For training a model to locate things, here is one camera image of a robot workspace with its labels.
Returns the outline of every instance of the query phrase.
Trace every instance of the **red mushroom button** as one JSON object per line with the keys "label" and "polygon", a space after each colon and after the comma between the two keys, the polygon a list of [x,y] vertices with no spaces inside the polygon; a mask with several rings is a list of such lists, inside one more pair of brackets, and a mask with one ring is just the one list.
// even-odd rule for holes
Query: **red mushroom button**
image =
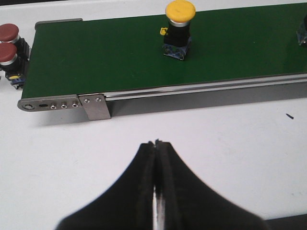
{"label": "red mushroom button", "polygon": [[0,62],[11,61],[17,52],[12,43],[0,43]]}
{"label": "red mushroom button", "polygon": [[8,23],[0,25],[0,41],[10,42],[14,40],[19,33],[19,28],[17,25]]}

